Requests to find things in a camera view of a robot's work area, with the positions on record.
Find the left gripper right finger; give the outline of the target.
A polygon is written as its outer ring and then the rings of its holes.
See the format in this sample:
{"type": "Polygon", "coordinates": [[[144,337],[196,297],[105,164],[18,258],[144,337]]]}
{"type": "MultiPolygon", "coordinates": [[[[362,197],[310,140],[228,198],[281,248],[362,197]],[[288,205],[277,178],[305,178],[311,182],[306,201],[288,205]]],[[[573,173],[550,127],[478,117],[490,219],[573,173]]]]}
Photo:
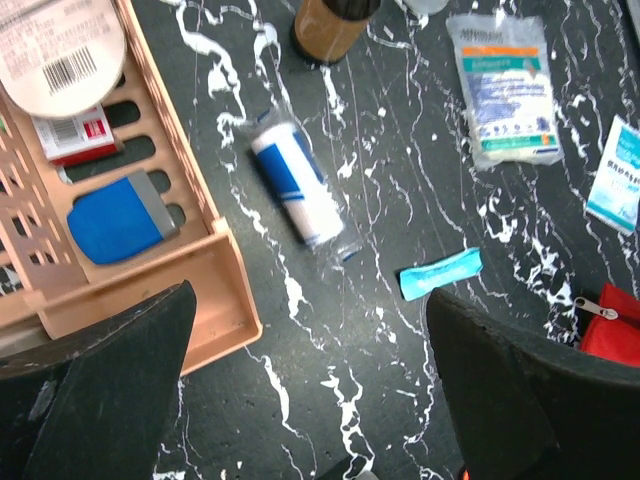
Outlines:
{"type": "Polygon", "coordinates": [[[504,324],[442,288],[426,315],[471,478],[638,478],[638,369],[504,324]]]}

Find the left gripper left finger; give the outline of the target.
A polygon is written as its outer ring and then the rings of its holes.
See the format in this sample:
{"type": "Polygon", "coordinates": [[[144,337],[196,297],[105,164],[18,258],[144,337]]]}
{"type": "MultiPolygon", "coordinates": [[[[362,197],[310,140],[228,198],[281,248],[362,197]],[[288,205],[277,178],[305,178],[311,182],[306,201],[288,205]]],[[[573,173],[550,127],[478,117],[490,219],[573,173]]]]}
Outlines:
{"type": "Polygon", "coordinates": [[[151,478],[196,306],[183,282],[2,358],[2,478],[151,478]]]}

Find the red first aid kit pouch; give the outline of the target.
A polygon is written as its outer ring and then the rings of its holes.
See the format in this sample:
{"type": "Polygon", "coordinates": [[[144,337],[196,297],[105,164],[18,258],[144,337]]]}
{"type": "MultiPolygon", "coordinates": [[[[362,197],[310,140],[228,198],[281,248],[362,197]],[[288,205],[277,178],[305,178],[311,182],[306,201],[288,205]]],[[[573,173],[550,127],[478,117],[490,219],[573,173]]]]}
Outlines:
{"type": "Polygon", "coordinates": [[[577,297],[574,306],[593,315],[580,344],[582,352],[615,363],[639,367],[638,299],[607,283],[597,302],[577,297]]]}

